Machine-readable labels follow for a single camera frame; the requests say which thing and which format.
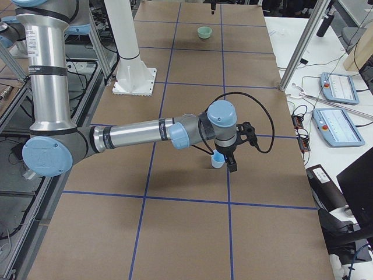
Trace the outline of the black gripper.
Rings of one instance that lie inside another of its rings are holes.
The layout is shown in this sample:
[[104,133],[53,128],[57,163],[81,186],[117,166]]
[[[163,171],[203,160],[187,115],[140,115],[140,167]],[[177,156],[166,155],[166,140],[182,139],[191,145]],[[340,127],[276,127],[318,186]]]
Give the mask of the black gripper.
[[236,144],[232,144],[230,146],[220,146],[218,144],[215,144],[215,147],[216,150],[224,156],[229,172],[236,172],[237,162],[234,157],[234,152],[237,148]]

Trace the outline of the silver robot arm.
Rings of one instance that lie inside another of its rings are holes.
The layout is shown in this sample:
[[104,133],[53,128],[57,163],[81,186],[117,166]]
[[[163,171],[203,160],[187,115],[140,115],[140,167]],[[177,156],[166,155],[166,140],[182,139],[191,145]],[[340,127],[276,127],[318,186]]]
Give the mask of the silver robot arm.
[[123,126],[93,125],[98,98],[89,100],[77,121],[71,118],[65,34],[79,21],[91,22],[88,1],[16,1],[24,26],[32,86],[34,123],[24,144],[25,165],[45,177],[59,176],[85,158],[106,150],[170,141],[177,149],[213,140],[223,163],[235,172],[237,115],[229,102],[217,99],[199,115],[137,122]]

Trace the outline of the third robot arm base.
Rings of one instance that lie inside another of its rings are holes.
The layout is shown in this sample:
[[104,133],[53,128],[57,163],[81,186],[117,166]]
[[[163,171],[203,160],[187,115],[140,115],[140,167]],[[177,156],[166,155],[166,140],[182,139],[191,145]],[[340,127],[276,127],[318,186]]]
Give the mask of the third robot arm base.
[[25,29],[16,16],[1,18],[1,43],[14,57],[27,58]]

